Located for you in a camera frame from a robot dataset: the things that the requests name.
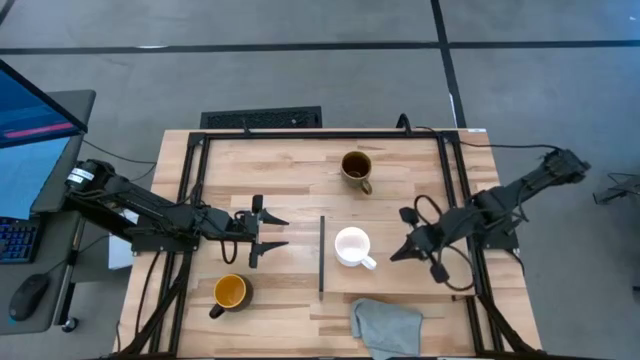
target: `mug handle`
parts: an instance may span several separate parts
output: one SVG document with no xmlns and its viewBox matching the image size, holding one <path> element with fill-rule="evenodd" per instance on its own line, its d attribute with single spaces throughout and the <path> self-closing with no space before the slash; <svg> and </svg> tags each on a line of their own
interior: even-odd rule
<svg viewBox="0 0 640 360">
<path fill-rule="evenodd" d="M 376 268 L 378 263 L 375 260 L 373 260 L 371 256 L 366 256 L 364 259 L 362 259 L 362 265 L 364 265 L 364 267 L 366 267 L 369 270 L 373 270 Z"/>
<path fill-rule="evenodd" d="M 371 195 L 373 193 L 373 187 L 371 187 L 371 184 L 367 179 L 362 180 L 362 182 L 360 183 L 360 188 L 362 189 L 362 192 L 367 195 Z"/>
<path fill-rule="evenodd" d="M 213 309 L 209 311 L 209 317 L 212 319 L 217 319 L 222 314 L 224 314 L 224 308 L 218 304 L 213 305 Z"/>
</svg>

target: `gray carpet floor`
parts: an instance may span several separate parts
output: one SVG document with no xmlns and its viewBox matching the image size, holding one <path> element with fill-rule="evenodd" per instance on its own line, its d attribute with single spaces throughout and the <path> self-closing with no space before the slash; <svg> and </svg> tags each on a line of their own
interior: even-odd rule
<svg viewBox="0 0 640 360">
<path fill-rule="evenodd" d="M 441 1 L 449 41 L 640 39 L 633 0 Z M 354 41 L 437 41 L 429 1 L 17 0 L 0 49 Z M 325 127 L 452 127 L 440 51 L 2 55 L 45 91 L 94 89 L 90 141 L 157 157 L 166 129 L 196 128 L 202 111 L 322 106 Z M 585 181 L 525 204 L 518 235 L 536 322 L 555 354 L 636 359 L 640 353 L 639 204 L 591 194 L 609 172 L 640 173 L 640 48 L 452 50 L 468 127 L 494 143 L 551 143 L 593 168 Z M 538 150 L 495 150 L 508 182 Z M 146 171 L 83 148 L 132 177 Z M 149 186 L 151 178 L 144 182 Z M 72 334 L 0 337 L 6 359 L 76 359 L 111 350 L 126 272 L 82 284 Z"/>
</svg>

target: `white mug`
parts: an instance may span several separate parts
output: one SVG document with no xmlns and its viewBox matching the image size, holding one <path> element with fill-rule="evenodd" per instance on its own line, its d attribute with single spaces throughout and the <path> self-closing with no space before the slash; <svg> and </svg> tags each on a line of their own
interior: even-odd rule
<svg viewBox="0 0 640 360">
<path fill-rule="evenodd" d="M 354 267 L 362 264 L 369 270 L 376 268 L 376 261 L 369 257 L 371 241 L 362 229 L 348 227 L 340 230 L 336 235 L 335 247 L 342 265 Z"/>
</svg>

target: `coffee mug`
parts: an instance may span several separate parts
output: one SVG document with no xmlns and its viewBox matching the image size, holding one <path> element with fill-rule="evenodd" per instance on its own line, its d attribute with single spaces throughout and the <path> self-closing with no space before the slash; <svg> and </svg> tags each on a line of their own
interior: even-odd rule
<svg viewBox="0 0 640 360">
<path fill-rule="evenodd" d="M 340 230 L 336 235 L 335 247 L 342 265 L 354 267 L 362 264 L 369 270 L 376 268 L 376 261 L 369 256 L 371 241 L 362 229 L 348 227 Z"/>
<path fill-rule="evenodd" d="M 352 151 L 342 158 L 340 164 L 342 178 L 349 186 L 361 189 L 365 194 L 371 195 L 373 188 L 369 183 L 371 175 L 371 159 L 362 151 Z"/>
<path fill-rule="evenodd" d="M 249 306 L 253 298 L 253 285 L 242 275 L 225 275 L 213 288 L 213 298 L 216 304 L 209 312 L 209 317 L 217 319 L 225 311 L 238 312 Z"/>
</svg>

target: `brown mug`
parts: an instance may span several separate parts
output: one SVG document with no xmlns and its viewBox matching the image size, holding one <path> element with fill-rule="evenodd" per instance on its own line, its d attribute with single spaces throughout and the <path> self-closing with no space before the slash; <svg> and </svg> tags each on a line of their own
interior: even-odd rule
<svg viewBox="0 0 640 360">
<path fill-rule="evenodd" d="M 352 151 L 342 158 L 340 164 L 342 178 L 351 187 L 362 190 L 367 195 L 373 193 L 369 183 L 371 175 L 371 159 L 362 151 Z"/>
<path fill-rule="evenodd" d="M 213 297 L 216 304 L 209 312 L 209 317 L 217 319 L 226 311 L 238 312 L 249 306 L 253 298 L 253 285 L 242 275 L 225 275 L 216 283 Z"/>
</svg>

